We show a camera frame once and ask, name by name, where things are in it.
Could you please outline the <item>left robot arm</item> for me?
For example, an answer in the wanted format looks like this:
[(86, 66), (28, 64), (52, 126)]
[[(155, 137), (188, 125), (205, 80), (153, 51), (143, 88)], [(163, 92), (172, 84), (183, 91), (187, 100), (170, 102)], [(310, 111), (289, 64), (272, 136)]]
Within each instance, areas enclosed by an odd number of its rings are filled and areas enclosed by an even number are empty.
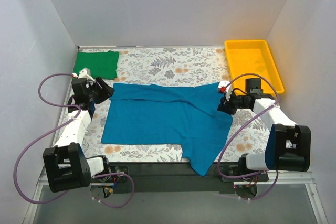
[(87, 69), (74, 75), (73, 95), (68, 100), (67, 124), (53, 147), (44, 150), (43, 159), (52, 192), (87, 187), (92, 178), (106, 182), (112, 170), (105, 155), (86, 158), (82, 142), (91, 123), (96, 105), (109, 99), (114, 88), (100, 77), (93, 78)]

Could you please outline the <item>blue t shirt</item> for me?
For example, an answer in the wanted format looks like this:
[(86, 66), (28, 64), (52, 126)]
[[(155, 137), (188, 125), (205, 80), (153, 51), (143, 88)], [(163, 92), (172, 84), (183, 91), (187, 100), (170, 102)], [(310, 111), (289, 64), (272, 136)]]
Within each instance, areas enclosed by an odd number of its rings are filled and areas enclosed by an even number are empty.
[(205, 176), (226, 144), (232, 116), (218, 111), (217, 83), (197, 87), (114, 84), (101, 142), (178, 144), (191, 168)]

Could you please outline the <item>yellow plastic tray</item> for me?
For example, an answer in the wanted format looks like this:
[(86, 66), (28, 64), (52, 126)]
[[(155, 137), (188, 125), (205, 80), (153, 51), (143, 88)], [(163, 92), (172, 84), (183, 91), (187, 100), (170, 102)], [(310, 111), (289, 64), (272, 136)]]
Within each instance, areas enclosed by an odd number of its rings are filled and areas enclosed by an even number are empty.
[(265, 40), (227, 40), (224, 47), (231, 79), (245, 73), (259, 74), (272, 84), (278, 94), (284, 93), (284, 86)]

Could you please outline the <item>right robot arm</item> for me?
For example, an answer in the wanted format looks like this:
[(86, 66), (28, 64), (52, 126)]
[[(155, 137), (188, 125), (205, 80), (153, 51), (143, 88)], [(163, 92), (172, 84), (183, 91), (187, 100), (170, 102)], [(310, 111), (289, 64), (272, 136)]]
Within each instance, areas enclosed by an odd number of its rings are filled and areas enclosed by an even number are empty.
[(217, 164), (218, 174), (226, 179), (248, 181), (269, 170), (306, 172), (310, 167), (311, 130), (289, 119), (279, 106), (278, 94), (264, 93), (260, 75), (253, 74), (245, 81), (245, 90), (236, 95), (232, 81), (221, 81), (218, 91), (223, 95), (218, 111), (234, 115), (238, 110), (250, 109), (255, 116), (242, 125), (245, 128), (261, 119), (269, 130), (266, 149), (262, 153), (244, 154), (232, 171)]

